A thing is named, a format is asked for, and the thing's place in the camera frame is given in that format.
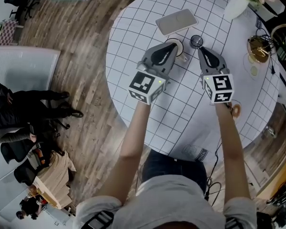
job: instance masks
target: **glass cup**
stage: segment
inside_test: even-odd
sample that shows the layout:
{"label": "glass cup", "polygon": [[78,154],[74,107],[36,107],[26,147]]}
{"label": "glass cup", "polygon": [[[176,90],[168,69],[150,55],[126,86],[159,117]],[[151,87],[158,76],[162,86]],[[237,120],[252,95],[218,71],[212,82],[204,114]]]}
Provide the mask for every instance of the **glass cup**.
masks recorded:
{"label": "glass cup", "polygon": [[203,43],[204,43],[204,40],[202,39],[201,36],[194,35],[191,37],[191,40],[190,40],[191,48],[198,49],[202,46]]}

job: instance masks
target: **sitting person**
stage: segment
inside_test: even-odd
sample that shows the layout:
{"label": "sitting person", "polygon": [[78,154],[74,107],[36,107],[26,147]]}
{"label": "sitting person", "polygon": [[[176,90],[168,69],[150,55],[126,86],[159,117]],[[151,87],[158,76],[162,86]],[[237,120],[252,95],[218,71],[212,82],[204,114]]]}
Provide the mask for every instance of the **sitting person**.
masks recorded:
{"label": "sitting person", "polygon": [[150,110],[150,105],[138,102],[115,166],[96,194],[77,206],[73,228],[256,229],[242,144],[225,104],[214,107],[225,165],[222,213],[206,200],[203,163],[177,160],[153,150],[144,164],[136,197],[127,200],[141,160]]}
{"label": "sitting person", "polygon": [[47,108],[41,100],[60,100],[69,97],[68,92],[20,91],[12,93],[0,84],[0,143],[9,143],[23,139],[36,142],[36,136],[30,134],[28,123],[41,120],[83,117],[83,113],[68,108]]}
{"label": "sitting person", "polygon": [[42,196],[37,195],[34,198],[28,195],[20,202],[21,211],[17,211],[16,216],[18,219],[24,219],[26,216],[37,219],[46,204],[47,201]]}

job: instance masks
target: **power cord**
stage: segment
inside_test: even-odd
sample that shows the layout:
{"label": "power cord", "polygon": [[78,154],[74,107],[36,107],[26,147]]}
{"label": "power cord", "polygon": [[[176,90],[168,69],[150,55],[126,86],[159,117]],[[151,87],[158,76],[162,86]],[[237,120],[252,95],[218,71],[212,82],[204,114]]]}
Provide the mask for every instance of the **power cord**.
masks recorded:
{"label": "power cord", "polygon": [[216,151],[215,151],[216,162],[215,162],[215,164],[214,164],[214,166],[213,166],[213,169],[212,169],[212,171],[211,171],[211,175],[207,178],[207,181],[206,181],[207,191],[206,191],[205,196],[204,196],[204,198],[205,198],[206,201],[209,201],[209,195],[210,195],[210,189],[211,189],[211,187],[214,186],[215,184],[219,184],[219,186],[220,186],[220,188],[219,188],[219,190],[218,190],[218,192],[217,192],[217,195],[216,195],[216,197],[215,197],[215,200],[213,201],[212,206],[214,205],[215,201],[217,200],[217,198],[218,198],[218,196],[219,196],[219,193],[220,193],[220,191],[221,191],[221,187],[222,187],[222,185],[221,185],[220,182],[214,182],[214,183],[212,182],[212,174],[214,173],[215,167],[216,167],[216,165],[217,165],[217,163],[218,163],[218,153],[217,153],[217,152],[218,152],[218,149],[220,148],[221,144],[222,144],[222,143],[220,143],[220,145],[218,145],[218,147],[217,147],[217,149],[216,149]]}
{"label": "power cord", "polygon": [[138,188],[138,181],[139,181],[139,169],[137,169],[137,173],[138,173],[138,176],[137,176],[137,183],[135,184],[135,192],[137,192],[137,188]]}
{"label": "power cord", "polygon": [[210,195],[211,195],[211,194],[218,193],[218,192],[221,192],[221,191],[225,191],[225,189],[220,189],[220,190],[218,190],[218,191],[216,191],[216,192],[210,193]]}

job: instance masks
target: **grid pattern tabletop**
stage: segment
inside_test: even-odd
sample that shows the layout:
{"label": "grid pattern tabletop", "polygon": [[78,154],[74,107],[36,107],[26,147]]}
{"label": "grid pattern tabletop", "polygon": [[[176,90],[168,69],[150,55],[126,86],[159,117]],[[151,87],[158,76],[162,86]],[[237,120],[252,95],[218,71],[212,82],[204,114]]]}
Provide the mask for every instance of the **grid pattern tabletop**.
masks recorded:
{"label": "grid pattern tabletop", "polygon": [[[183,43],[188,61],[176,59],[169,74],[170,84],[152,103],[145,143],[162,154],[208,162],[220,144],[215,107],[210,104],[200,82],[198,50],[190,47],[193,35],[203,38],[204,47],[222,54],[234,76],[232,104],[241,106],[241,115],[235,122],[243,147],[258,136],[273,112],[279,87],[276,55],[265,64],[250,60],[246,42],[255,35],[255,24],[261,23],[257,23],[250,9],[229,21],[224,16],[228,1],[135,0],[121,11],[112,26],[106,78],[114,105],[129,125],[137,104],[127,91],[130,76],[134,75],[136,64],[147,49],[167,40],[155,20],[181,9],[190,9],[198,20],[197,25],[169,36]],[[252,67],[257,71],[255,75],[251,73]]]}

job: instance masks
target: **black cable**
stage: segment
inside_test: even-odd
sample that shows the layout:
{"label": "black cable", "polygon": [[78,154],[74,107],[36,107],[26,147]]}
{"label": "black cable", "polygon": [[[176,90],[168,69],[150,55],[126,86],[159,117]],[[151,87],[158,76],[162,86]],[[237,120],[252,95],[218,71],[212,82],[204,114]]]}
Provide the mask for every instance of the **black cable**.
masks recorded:
{"label": "black cable", "polygon": [[216,192],[210,193],[210,195],[212,195],[212,194],[214,194],[214,193],[221,192],[221,191],[225,191],[225,189],[220,189],[220,190],[218,190],[218,191],[216,191]]}
{"label": "black cable", "polygon": [[214,201],[213,201],[212,206],[214,205],[215,201],[217,200],[217,198],[218,198],[218,196],[219,196],[219,193],[220,193],[220,190],[221,190],[221,183],[220,183],[220,182],[214,182],[214,183],[210,186],[210,188],[211,188],[212,186],[214,186],[215,184],[219,184],[219,190],[218,190],[218,193],[217,193],[217,195],[216,195],[216,197],[215,197],[215,199],[214,199]]}
{"label": "black cable", "polygon": [[[262,34],[262,35],[257,35],[257,33],[258,33],[259,31],[264,31],[265,33]],[[272,55],[275,55],[275,53],[272,53],[272,49],[275,48],[274,41],[272,40],[272,38],[271,38],[269,35],[267,35],[267,32],[266,32],[265,29],[263,29],[263,28],[258,28],[258,29],[255,31],[255,36],[256,36],[256,37],[259,37],[259,38],[261,38],[262,40],[264,40],[265,42],[267,42],[267,45],[266,45],[266,46],[263,46],[262,48],[266,49],[266,51],[268,52],[268,54],[269,54],[270,57],[271,57]]]}
{"label": "black cable", "polygon": [[270,56],[270,59],[271,59],[271,63],[272,63],[272,67],[271,67],[271,74],[275,74],[276,71],[275,71],[275,67],[273,66],[273,60],[272,60],[272,57]]}
{"label": "black cable", "polygon": [[221,144],[222,144],[222,143],[220,143],[220,144],[218,145],[218,147],[217,147],[217,149],[216,149],[216,151],[215,151],[216,162],[215,162],[215,164],[214,164],[214,166],[213,166],[213,169],[212,169],[212,171],[211,171],[211,175],[207,178],[207,181],[206,181],[206,184],[207,184],[207,187],[208,187],[208,189],[207,189],[207,191],[206,191],[206,193],[205,193],[205,196],[204,196],[204,198],[205,198],[206,201],[209,201],[210,188],[211,188],[214,184],[219,183],[219,184],[220,184],[220,189],[221,189],[221,183],[220,183],[220,182],[215,182],[215,183],[212,184],[212,177],[211,177],[212,174],[214,173],[215,167],[216,167],[216,165],[217,165],[217,163],[218,163],[218,153],[217,153],[217,152],[218,152],[218,149],[220,148]]}
{"label": "black cable", "polygon": [[137,188],[138,188],[138,181],[139,181],[139,169],[137,169],[138,172],[138,176],[137,176],[137,183],[135,184],[135,192],[137,192]]}

